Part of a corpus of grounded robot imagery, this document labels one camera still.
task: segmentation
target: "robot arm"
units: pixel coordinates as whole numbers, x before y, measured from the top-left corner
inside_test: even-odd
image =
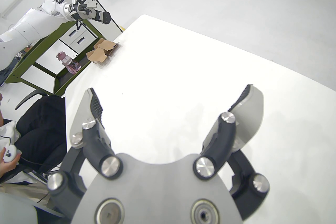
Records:
[[[97,4],[89,7],[85,4],[86,1],[58,3],[55,0],[46,0],[37,9],[30,9],[15,26],[0,35],[0,70],[5,69],[24,47],[47,37],[63,23],[83,19],[110,23],[111,16],[108,12],[96,10]]]

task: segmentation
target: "black pants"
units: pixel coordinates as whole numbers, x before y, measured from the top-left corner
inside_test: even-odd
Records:
[[[16,129],[21,134],[15,142],[21,157],[44,165],[23,159],[19,163],[40,173],[53,168],[66,154],[65,99],[45,96],[37,100],[19,119]]]

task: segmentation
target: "green metal frame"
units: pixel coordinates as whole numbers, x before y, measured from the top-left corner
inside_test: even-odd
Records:
[[[84,20],[83,23],[97,36],[96,40],[91,43],[84,51],[82,51],[77,57],[76,61],[82,65],[82,68],[77,72],[77,74],[72,75],[68,72],[66,68],[62,69],[58,74],[53,73],[42,65],[38,64],[36,61],[57,41],[59,40],[71,27],[75,25],[76,22],[66,22],[62,24],[57,30],[55,30],[48,37],[39,40],[18,62],[18,64],[13,68],[11,74],[6,79],[5,83],[13,84],[17,82],[23,82],[26,85],[31,86],[35,89],[40,89],[47,93],[48,95],[62,96],[65,93],[68,85],[91,63],[86,58],[86,53],[93,50],[93,46],[97,43],[100,38],[106,39],[88,20]],[[40,88],[37,85],[22,78],[22,75],[31,67],[35,66],[39,70],[45,72],[46,74],[52,76],[55,79],[54,91],[48,92],[47,90]]]

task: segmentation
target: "cardboard flap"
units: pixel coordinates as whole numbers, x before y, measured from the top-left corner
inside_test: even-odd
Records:
[[[89,51],[86,53],[88,60],[92,62],[104,62],[106,59],[107,55],[105,55],[105,52],[103,49],[98,48],[94,51]]]
[[[99,39],[98,42],[94,45],[94,49],[97,49],[98,45],[101,44],[101,43],[103,43],[104,40],[105,40],[104,38]]]
[[[115,45],[117,45],[117,43],[114,43],[114,42],[111,42],[111,41],[108,41],[108,40],[104,40],[102,43],[98,44],[98,47],[102,48],[106,51],[109,51],[109,50],[113,49]]]

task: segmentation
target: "hand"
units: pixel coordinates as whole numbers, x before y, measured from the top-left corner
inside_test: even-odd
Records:
[[[8,171],[13,170],[17,166],[17,162],[19,161],[21,156],[21,154],[18,153],[13,161],[11,161],[10,163],[5,163],[3,161],[3,156],[5,155],[5,152],[6,148],[4,147],[0,152],[0,177],[2,177],[2,175],[7,173]]]

